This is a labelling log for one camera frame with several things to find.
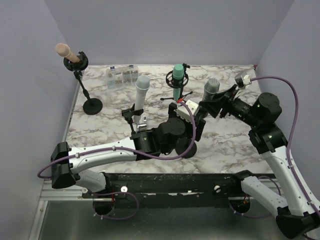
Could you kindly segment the grey metal microphone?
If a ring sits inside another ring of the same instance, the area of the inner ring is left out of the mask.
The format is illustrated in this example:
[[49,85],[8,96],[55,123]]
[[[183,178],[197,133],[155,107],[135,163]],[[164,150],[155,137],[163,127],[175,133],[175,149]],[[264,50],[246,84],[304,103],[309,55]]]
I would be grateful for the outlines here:
[[[220,89],[220,82],[216,78],[209,78],[203,88],[203,97],[201,101],[212,100],[214,94],[218,93]],[[208,116],[208,112],[199,105],[199,112],[197,114],[199,119],[204,119]]]

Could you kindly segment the white microphone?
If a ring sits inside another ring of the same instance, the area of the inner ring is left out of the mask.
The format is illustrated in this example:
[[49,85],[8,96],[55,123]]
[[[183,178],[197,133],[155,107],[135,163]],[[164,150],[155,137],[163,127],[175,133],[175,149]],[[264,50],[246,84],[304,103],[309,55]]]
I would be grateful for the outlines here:
[[136,97],[135,97],[135,103],[134,103],[134,110],[135,111],[143,110],[146,94],[150,88],[150,78],[147,75],[140,75],[137,78],[135,87],[136,87]]

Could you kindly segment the black white-mic stand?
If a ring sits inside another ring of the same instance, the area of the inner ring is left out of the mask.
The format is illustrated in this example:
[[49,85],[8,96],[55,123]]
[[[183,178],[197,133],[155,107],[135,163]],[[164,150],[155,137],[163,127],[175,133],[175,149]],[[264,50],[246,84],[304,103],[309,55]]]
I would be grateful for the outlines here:
[[124,109],[124,110],[121,111],[122,117],[130,125],[131,134],[135,134],[136,133],[136,131],[134,129],[134,126],[133,126],[133,122],[134,122],[133,121],[133,116],[139,116],[140,117],[143,112],[144,112],[143,109],[135,110],[135,104],[133,104],[131,108]]

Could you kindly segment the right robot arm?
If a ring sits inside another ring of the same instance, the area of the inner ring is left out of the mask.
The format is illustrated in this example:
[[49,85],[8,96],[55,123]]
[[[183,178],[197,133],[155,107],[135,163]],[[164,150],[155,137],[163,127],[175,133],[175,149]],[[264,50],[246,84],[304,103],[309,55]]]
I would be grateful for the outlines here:
[[239,99],[237,85],[224,92],[208,83],[199,105],[212,117],[232,115],[250,126],[249,139],[272,169],[284,196],[276,194],[251,173],[230,183],[230,191],[253,197],[275,218],[279,230],[288,239],[294,239],[320,226],[320,202],[311,193],[288,150],[289,143],[275,124],[282,113],[280,101],[272,93],[264,92],[253,105]]

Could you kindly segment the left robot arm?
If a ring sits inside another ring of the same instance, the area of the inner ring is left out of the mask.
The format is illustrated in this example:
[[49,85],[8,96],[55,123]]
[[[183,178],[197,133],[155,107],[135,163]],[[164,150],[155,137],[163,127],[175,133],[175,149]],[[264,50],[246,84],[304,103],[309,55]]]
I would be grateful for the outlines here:
[[182,105],[171,103],[168,119],[158,127],[134,130],[124,139],[89,147],[70,147],[64,141],[56,145],[50,161],[51,186],[64,189],[74,185],[95,192],[104,198],[110,194],[111,185],[102,172],[94,167],[117,162],[134,162],[161,158],[167,160],[172,151],[177,156],[189,158],[196,151],[205,126],[200,119],[200,106],[187,100]]

